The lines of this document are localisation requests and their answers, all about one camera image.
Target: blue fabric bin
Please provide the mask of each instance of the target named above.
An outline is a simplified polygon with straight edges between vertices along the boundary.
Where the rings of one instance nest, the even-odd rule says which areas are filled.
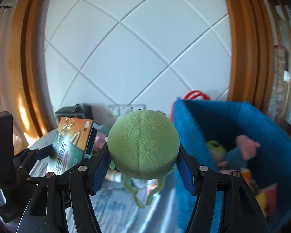
[[[235,138],[246,135],[261,146],[249,161],[253,179],[261,188],[278,184],[276,212],[268,218],[271,232],[277,232],[291,218],[291,138],[271,119],[250,104],[178,99],[174,104],[174,125],[180,142],[200,164],[216,170],[206,142],[218,141],[226,150],[235,148]],[[196,197],[184,189],[179,172],[175,172],[178,226],[185,230]],[[222,194],[217,200],[211,232],[217,232]]]

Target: curtain rod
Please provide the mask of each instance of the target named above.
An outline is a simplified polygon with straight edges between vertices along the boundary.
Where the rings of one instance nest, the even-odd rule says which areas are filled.
[[[0,6],[0,8],[5,8],[5,9],[10,9],[11,8],[11,6]]]

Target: blue gripper pad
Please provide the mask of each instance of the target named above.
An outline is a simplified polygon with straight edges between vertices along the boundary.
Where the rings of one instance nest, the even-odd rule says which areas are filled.
[[[96,192],[101,189],[102,183],[105,179],[110,163],[111,157],[109,151],[107,151],[105,156],[100,160],[98,167],[93,175],[93,185],[91,187],[91,192],[93,194],[96,194]]]
[[[177,160],[176,160],[176,165],[180,174],[180,177],[182,179],[183,185],[187,191],[191,195],[194,194],[195,192],[195,186],[193,183],[193,175],[191,171],[189,170],[189,167],[185,160],[180,156],[180,153],[178,154]]]

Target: plush toy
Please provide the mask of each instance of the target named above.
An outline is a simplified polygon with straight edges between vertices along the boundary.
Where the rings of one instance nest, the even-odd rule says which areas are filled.
[[[248,160],[257,155],[257,147],[259,146],[259,143],[252,141],[249,137],[240,135],[236,137],[236,148],[224,155],[223,162],[219,166],[236,170],[247,168]]]
[[[223,160],[224,155],[226,154],[226,150],[224,149],[222,145],[220,145],[215,140],[211,140],[211,141],[208,141],[206,146],[211,154],[211,157],[216,163],[219,163]]]
[[[151,204],[153,195],[163,189],[165,175],[176,162],[179,145],[176,128],[157,111],[129,112],[115,122],[108,137],[109,152],[138,207],[145,205],[136,196],[138,189],[130,186],[130,178],[157,179],[157,187],[150,191],[146,200],[146,205]]]

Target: wall socket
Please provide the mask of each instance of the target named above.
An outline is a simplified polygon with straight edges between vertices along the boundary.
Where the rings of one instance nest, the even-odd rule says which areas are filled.
[[[145,104],[131,104],[131,105],[109,105],[108,109],[114,117],[121,117],[125,115],[128,109],[133,108],[133,111],[146,109]]]

